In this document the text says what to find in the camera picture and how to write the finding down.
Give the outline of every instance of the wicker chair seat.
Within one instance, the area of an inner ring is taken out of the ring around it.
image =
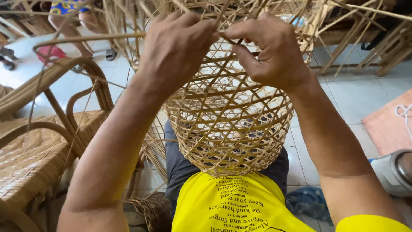
[[[79,123],[82,113],[73,114]],[[106,111],[88,111],[80,130],[91,138],[107,118]],[[0,135],[25,125],[28,119],[0,123]],[[63,126],[60,119],[44,116],[33,122],[51,122]],[[31,130],[14,139],[0,150],[0,199],[23,208],[38,194],[46,193],[57,184],[59,177],[76,156],[68,157],[70,144],[57,132],[49,129]]]

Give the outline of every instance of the rattan chair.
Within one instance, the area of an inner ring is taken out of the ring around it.
[[[84,64],[87,74],[103,81],[98,80],[94,87],[73,95],[64,113],[49,87],[78,64]],[[30,122],[24,118],[0,123],[0,218],[13,222],[24,232],[41,231],[36,211],[43,200],[50,230],[50,202],[60,176],[76,157],[81,157],[113,108],[104,74],[91,59],[62,59],[44,70],[37,87],[40,77],[34,76],[0,99],[0,116],[17,111],[42,92],[56,112]],[[73,114],[76,100],[91,91],[96,92],[101,110]]]

